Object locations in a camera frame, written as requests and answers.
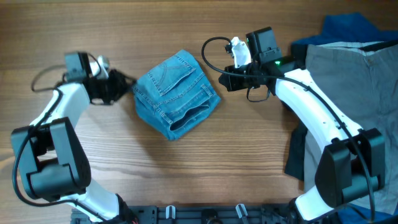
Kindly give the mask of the light blue denim jeans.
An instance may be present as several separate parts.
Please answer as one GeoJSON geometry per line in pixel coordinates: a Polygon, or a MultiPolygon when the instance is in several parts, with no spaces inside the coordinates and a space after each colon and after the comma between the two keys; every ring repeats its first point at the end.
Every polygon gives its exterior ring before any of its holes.
{"type": "Polygon", "coordinates": [[[192,54],[180,50],[137,80],[137,115],[169,141],[207,119],[221,98],[192,54]]]}

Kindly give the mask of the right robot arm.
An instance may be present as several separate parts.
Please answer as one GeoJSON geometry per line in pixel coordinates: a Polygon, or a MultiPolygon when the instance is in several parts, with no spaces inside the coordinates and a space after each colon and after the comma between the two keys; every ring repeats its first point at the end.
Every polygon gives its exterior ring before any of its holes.
{"type": "Polygon", "coordinates": [[[385,144],[375,128],[363,129],[348,118],[317,86],[305,65],[305,49],[293,46],[283,56],[270,27],[250,32],[245,40],[228,39],[234,63],[219,81],[228,91],[266,86],[292,110],[320,149],[315,185],[289,203],[289,223],[313,223],[385,185],[385,144]]]}

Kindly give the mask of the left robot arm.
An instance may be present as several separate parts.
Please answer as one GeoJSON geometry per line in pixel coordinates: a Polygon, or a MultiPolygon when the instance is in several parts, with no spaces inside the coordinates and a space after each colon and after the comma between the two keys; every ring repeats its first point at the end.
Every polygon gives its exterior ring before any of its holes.
{"type": "Polygon", "coordinates": [[[11,133],[15,155],[12,186],[17,198],[33,207],[69,204],[92,223],[138,223],[118,195],[91,176],[89,160],[75,126],[89,105],[111,106],[136,79],[111,69],[108,60],[88,52],[65,54],[62,80],[38,118],[11,133]]]}

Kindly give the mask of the black garment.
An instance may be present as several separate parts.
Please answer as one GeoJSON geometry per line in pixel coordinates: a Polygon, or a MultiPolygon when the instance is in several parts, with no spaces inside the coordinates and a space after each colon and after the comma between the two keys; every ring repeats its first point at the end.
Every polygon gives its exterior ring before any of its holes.
{"type": "MultiPolygon", "coordinates": [[[[292,44],[290,51],[292,56],[299,61],[301,67],[305,68],[308,45],[292,44]]],[[[289,144],[289,155],[284,168],[284,173],[298,180],[304,180],[304,155],[305,137],[307,127],[300,121],[298,126],[292,131],[289,144]]]]}

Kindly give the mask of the grey shorts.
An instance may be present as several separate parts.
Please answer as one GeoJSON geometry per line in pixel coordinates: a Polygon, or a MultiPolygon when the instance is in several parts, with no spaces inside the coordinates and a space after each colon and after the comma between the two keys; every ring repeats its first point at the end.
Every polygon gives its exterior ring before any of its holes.
{"type": "Polygon", "coordinates": [[[386,184],[375,192],[376,210],[397,206],[397,46],[373,53],[307,48],[306,68],[327,97],[363,129],[377,128],[385,140],[386,184]]]}

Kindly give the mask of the dark blue garment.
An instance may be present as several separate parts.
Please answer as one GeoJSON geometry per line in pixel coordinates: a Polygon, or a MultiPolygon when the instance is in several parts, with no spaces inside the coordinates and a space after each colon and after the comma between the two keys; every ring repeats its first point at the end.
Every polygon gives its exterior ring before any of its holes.
{"type": "Polygon", "coordinates": [[[291,49],[337,42],[368,43],[397,40],[397,30],[380,30],[360,13],[326,16],[318,35],[296,40],[291,49]]]}

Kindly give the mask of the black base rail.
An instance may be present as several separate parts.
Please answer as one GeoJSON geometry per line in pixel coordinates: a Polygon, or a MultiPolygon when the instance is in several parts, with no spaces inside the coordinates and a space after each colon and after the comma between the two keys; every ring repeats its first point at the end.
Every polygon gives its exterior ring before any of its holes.
{"type": "MultiPolygon", "coordinates": [[[[264,204],[257,206],[245,205],[249,223],[298,223],[298,215],[289,210],[287,204],[264,204]]],[[[132,223],[163,224],[206,224],[206,223],[242,223],[236,213],[235,206],[213,207],[177,207],[176,219],[166,220],[166,207],[131,206],[129,209],[136,218],[132,223]]]]}

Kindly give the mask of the right white rail clip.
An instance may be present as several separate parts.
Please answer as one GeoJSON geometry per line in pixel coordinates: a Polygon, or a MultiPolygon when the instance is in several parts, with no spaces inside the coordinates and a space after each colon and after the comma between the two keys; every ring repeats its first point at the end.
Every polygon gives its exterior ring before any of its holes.
{"type": "Polygon", "coordinates": [[[248,213],[247,213],[246,207],[243,203],[237,204],[236,213],[238,214],[238,217],[242,221],[243,224],[249,224],[248,213]]]}

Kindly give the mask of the white rail clip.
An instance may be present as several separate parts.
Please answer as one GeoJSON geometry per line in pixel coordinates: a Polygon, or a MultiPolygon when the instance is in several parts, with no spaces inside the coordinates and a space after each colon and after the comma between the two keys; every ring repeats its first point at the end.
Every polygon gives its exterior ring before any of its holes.
{"type": "Polygon", "coordinates": [[[174,220],[176,219],[176,208],[173,205],[169,205],[165,209],[165,219],[174,220]]]}
{"type": "Polygon", "coordinates": [[[243,224],[249,224],[248,213],[247,213],[246,207],[243,203],[237,204],[236,213],[238,214],[238,217],[242,221],[243,224]]]}

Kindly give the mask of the left white rail clip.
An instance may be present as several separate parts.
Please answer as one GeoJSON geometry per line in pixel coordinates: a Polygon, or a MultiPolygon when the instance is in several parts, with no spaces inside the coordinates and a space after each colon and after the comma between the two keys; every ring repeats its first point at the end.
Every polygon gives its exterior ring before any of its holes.
{"type": "Polygon", "coordinates": [[[176,208],[173,205],[169,205],[165,209],[165,219],[174,220],[176,219],[176,208]]]}

